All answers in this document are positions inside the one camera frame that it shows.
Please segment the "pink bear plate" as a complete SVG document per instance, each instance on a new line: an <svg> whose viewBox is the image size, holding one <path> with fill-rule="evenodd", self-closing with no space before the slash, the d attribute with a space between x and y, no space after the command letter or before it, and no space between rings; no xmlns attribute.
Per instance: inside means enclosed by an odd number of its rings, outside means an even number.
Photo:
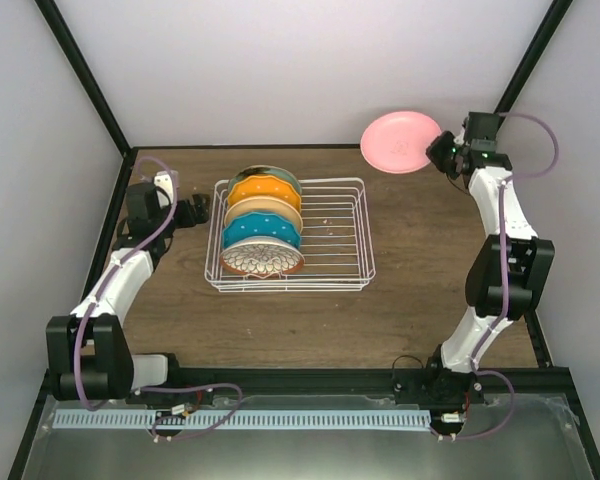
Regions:
<svg viewBox="0 0 600 480"><path fill-rule="evenodd" d="M430 164L426 149L440 134L437 122L423 113L392 112L365 129L360 151L365 161L381 172L414 173Z"/></svg>

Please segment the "teal dotted plate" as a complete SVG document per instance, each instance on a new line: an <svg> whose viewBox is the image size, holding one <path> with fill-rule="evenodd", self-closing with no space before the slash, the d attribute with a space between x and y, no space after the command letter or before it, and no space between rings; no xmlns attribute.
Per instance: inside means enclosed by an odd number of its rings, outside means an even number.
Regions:
<svg viewBox="0 0 600 480"><path fill-rule="evenodd" d="M223 230L223 247L255 236L266 236L284 241L295 248L301 245L300 231L281 215L266 211L252 211L231 220Z"/></svg>

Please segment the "beige bear plate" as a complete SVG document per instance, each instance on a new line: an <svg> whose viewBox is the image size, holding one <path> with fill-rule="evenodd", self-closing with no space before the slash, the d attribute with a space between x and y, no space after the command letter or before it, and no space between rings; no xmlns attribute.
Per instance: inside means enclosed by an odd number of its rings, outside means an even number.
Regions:
<svg viewBox="0 0 600 480"><path fill-rule="evenodd" d="M303 229L301 214L295 207L283 200L266 195L242 199L229 207L224 216L224 226L228 226L237 217L251 212L274 213L290 221L298 232Z"/></svg>

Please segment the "orange dotted plate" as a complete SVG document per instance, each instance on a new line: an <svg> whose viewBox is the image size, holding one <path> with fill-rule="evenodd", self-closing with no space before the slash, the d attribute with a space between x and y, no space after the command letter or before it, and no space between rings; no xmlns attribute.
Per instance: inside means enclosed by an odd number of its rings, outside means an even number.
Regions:
<svg viewBox="0 0 600 480"><path fill-rule="evenodd" d="M237 183L229 191L227 201L229 206L238 201L253 196L266 195L283 200L299 212L302 209L302 196L293 186L273 176L253 176Z"/></svg>

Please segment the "flower pattern brown-rim plate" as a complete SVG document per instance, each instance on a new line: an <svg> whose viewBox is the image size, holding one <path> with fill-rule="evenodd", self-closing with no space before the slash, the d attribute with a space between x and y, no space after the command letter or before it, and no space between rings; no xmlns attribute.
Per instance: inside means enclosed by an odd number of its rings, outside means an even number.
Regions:
<svg viewBox="0 0 600 480"><path fill-rule="evenodd" d="M222 266L235 274L267 279L292 274L304 266L302 253L289 242L269 236L254 236L225 248Z"/></svg>

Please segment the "green floral plate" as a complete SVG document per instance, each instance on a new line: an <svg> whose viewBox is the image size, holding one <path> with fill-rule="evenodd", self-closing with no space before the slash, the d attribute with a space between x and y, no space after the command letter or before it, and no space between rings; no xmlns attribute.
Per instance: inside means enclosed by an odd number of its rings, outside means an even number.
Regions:
<svg viewBox="0 0 600 480"><path fill-rule="evenodd" d="M253 176L276 177L292 185L297 193L302 193L302 187L299 180L291 172L281 167L271 165L252 165L243 169L229 180L228 190L231 191L237 183Z"/></svg>

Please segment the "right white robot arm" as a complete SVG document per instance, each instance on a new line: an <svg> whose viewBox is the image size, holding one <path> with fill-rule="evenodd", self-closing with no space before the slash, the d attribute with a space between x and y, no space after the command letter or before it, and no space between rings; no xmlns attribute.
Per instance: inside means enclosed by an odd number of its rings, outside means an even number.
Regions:
<svg viewBox="0 0 600 480"><path fill-rule="evenodd" d="M537 307L555 256L523 212L511 160L497 150L502 117L471 112L459 135L445 131L426 151L440 172L463 180L485 231L465 281L467 309L426 366L425 393L438 403L463 398L497 336Z"/></svg>

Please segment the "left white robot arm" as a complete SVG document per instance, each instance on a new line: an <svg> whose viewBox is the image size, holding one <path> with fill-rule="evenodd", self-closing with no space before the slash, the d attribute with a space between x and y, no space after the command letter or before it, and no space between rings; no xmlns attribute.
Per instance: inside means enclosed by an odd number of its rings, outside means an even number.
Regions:
<svg viewBox="0 0 600 480"><path fill-rule="evenodd" d="M128 188L127 215L118 224L101 277L69 314L47 324L49 379L57 400L76 400L94 411L147 387L164 404L183 395L183 377L169 369L173 355L132 354L123 324L141 287L169 252L175 231L206 223L209 208L205 194L179 198L174 171Z"/></svg>

